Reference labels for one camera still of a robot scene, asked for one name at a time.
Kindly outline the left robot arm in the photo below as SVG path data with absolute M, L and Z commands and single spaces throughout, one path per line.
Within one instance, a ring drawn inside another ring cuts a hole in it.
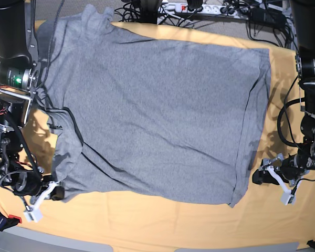
M 297 76 L 295 82 L 304 91 L 304 97 L 285 100 L 277 119 L 277 130 L 281 141 L 297 148 L 294 155 L 284 159 L 281 155 L 269 160 L 263 159 L 258 170 L 252 176 L 254 184 L 274 184 L 290 186 L 288 193 L 295 195 L 299 183 L 304 180 L 307 171 L 315 171 L 315 1 L 290 1 L 298 49 L 296 52 Z M 287 109 L 300 104 L 305 114 L 300 130 L 303 142 L 288 141 L 281 130 L 281 119 L 286 117 Z

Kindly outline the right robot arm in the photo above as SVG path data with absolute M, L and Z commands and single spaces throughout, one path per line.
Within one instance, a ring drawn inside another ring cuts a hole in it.
M 35 1 L 0 1 L 0 187 L 30 196 L 26 212 L 46 199 L 61 200 L 63 188 L 43 175 L 22 134 L 41 76 Z

